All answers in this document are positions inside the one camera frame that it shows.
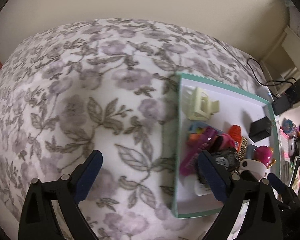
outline pale yellow plastic object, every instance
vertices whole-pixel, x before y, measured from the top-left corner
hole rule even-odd
[[[207,92],[202,88],[196,87],[192,93],[188,119],[207,121],[212,114],[217,112],[219,112],[219,101],[211,102]]]

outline black cube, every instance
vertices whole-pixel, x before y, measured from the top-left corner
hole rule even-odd
[[[250,125],[249,138],[253,142],[261,141],[271,136],[271,120],[265,116]]]

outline floral bedsheet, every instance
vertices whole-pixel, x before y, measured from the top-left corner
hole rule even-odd
[[[25,39],[0,70],[0,198],[18,220],[32,178],[56,180],[98,149],[104,164],[79,207],[100,240],[201,239],[215,215],[182,220],[169,210],[176,73],[254,93],[248,57],[197,31],[137,19],[77,22]]]

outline beige wall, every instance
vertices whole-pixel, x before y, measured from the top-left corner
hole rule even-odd
[[[288,20],[283,0],[10,0],[0,13],[0,60],[37,32],[97,18],[174,23],[260,58]]]

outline magenta toy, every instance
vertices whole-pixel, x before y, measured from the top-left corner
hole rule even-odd
[[[254,159],[263,163],[267,169],[269,169],[275,162],[275,159],[271,159],[273,155],[273,149],[269,146],[260,146],[254,153]]]

